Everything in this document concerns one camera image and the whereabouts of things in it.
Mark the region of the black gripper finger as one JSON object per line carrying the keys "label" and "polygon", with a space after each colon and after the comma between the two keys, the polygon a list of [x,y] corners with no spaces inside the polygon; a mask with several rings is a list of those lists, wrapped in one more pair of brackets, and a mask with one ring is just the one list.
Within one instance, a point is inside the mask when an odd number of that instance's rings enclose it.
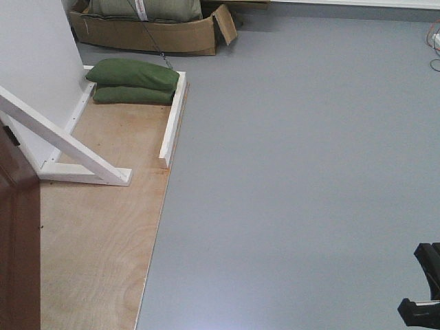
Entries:
{"label": "black gripper finger", "polygon": [[427,279],[431,300],[439,300],[439,242],[420,243],[414,255]]}
{"label": "black gripper finger", "polygon": [[439,301],[413,302],[404,298],[397,308],[405,325],[425,327],[429,329],[439,328]]}

